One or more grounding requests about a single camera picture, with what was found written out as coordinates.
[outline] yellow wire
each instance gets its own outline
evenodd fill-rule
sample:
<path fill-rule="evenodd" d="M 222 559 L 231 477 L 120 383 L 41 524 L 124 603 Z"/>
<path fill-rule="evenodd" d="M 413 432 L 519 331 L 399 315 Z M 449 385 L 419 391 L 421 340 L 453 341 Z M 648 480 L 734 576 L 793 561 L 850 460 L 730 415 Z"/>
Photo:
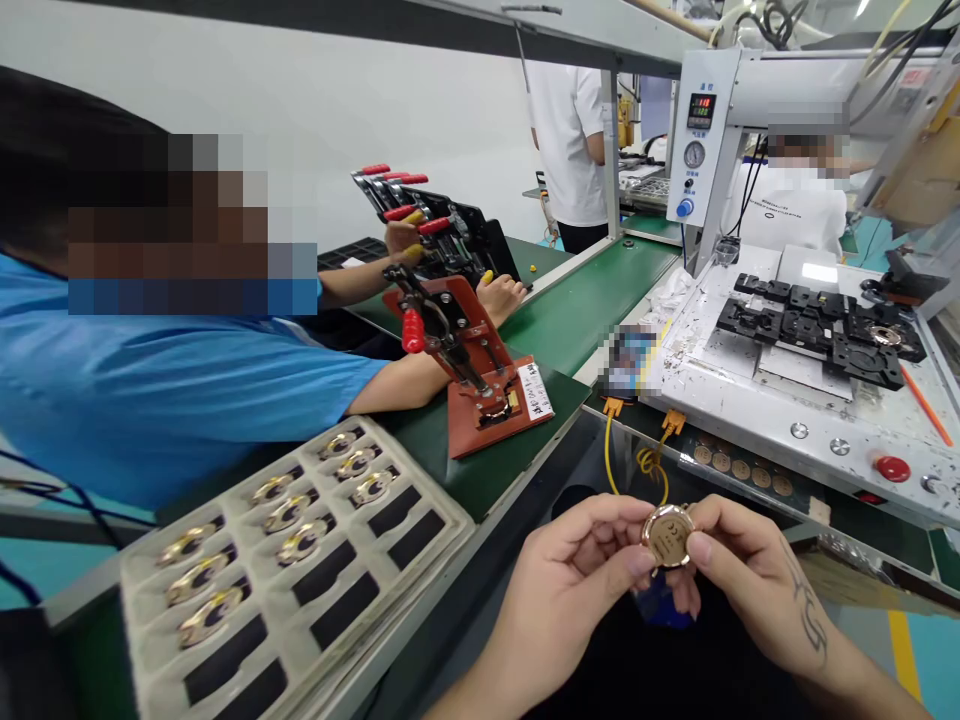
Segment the yellow wire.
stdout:
<path fill-rule="evenodd" d="M 610 487 L 613 489 L 614 495 L 619 495 L 620 491 L 617 490 L 617 484 L 613 481 L 613 471 L 610 469 L 610 426 L 613 425 L 613 411 L 607 415 L 607 436 L 603 441 L 603 459 L 607 463 L 607 480 L 610 481 Z"/>
<path fill-rule="evenodd" d="M 667 441 L 667 438 L 670 437 L 671 432 L 673 432 L 673 428 L 668 428 L 663 434 L 663 437 L 660 438 L 660 444 L 657 445 L 656 450 L 640 448 L 640 452 L 637 453 L 637 464 L 640 466 L 640 472 L 648 475 L 650 479 L 657 484 L 659 484 L 661 480 L 663 481 L 663 499 L 660 500 L 661 505 L 667 504 L 667 496 L 670 494 L 670 481 L 667 479 L 667 471 L 664 470 L 660 464 L 660 453 L 663 451 L 663 444 Z"/>

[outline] plastic tray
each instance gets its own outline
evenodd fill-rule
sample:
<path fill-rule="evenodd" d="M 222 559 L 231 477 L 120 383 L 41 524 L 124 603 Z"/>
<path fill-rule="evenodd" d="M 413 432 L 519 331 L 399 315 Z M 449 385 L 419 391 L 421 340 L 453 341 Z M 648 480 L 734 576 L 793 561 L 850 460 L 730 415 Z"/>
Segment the plastic tray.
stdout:
<path fill-rule="evenodd" d="M 341 433 L 359 437 L 324 458 Z M 367 448 L 379 453 L 356 476 L 337 477 L 346 458 Z M 383 494 L 358 505 L 361 484 L 388 469 L 394 477 Z M 279 496 L 251 504 L 265 482 L 295 470 Z M 264 521 L 308 492 L 316 499 L 296 522 L 267 534 Z M 326 534 L 307 557 L 281 565 L 284 541 L 308 522 L 326 525 Z M 158 566 L 165 548 L 204 525 L 217 529 L 197 550 Z M 124 551 L 120 585 L 141 718 L 273 719 L 306 701 L 315 709 L 370 652 L 383 634 L 377 631 L 402 611 L 401 600 L 422 591 L 425 571 L 455 552 L 472 528 L 469 516 L 376 423 L 345 420 Z M 219 553 L 230 562 L 198 594 L 170 606 L 170 586 Z M 209 636 L 182 648 L 181 624 L 231 586 L 244 588 L 244 599 L 213 623 Z"/>

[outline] tattoo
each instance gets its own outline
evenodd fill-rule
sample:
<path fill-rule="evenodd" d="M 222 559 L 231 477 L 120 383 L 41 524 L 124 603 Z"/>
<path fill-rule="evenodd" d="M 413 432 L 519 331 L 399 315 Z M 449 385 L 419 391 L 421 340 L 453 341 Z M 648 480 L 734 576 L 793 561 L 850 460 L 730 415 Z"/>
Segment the tattoo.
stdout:
<path fill-rule="evenodd" d="M 810 582 L 800 567 L 800 561 L 793 554 L 786 539 L 781 537 L 780 543 L 783 545 L 783 551 L 787 557 L 787 567 L 790 568 L 790 575 L 793 578 L 793 599 L 800 606 L 800 620 L 803 624 L 803 630 L 807 633 L 810 646 L 820 656 L 820 668 L 823 669 L 827 664 L 827 633 L 818 617 L 817 596 L 814 595 L 813 588 L 810 587 Z"/>

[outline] white label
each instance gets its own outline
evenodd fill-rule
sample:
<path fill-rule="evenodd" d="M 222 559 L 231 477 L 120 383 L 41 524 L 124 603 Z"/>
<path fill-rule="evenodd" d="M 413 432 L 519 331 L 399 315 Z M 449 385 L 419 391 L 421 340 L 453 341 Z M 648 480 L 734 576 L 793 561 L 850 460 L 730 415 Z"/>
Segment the white label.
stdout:
<path fill-rule="evenodd" d="M 521 365 L 517 368 L 517 376 L 523 388 L 523 396 L 527 401 L 527 414 L 531 420 L 550 417 L 553 415 L 553 406 L 547 397 L 547 388 L 540 377 L 540 368 L 536 363 Z"/>

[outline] digital display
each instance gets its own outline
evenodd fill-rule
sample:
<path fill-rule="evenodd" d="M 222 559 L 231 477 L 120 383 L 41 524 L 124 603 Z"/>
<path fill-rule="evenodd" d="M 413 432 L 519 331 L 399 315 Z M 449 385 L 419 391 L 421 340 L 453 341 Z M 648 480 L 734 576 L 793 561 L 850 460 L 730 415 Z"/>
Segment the digital display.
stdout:
<path fill-rule="evenodd" d="M 707 130 L 713 123 L 713 107 L 716 95 L 693 93 L 690 95 L 690 112 L 687 113 L 687 127 Z"/>

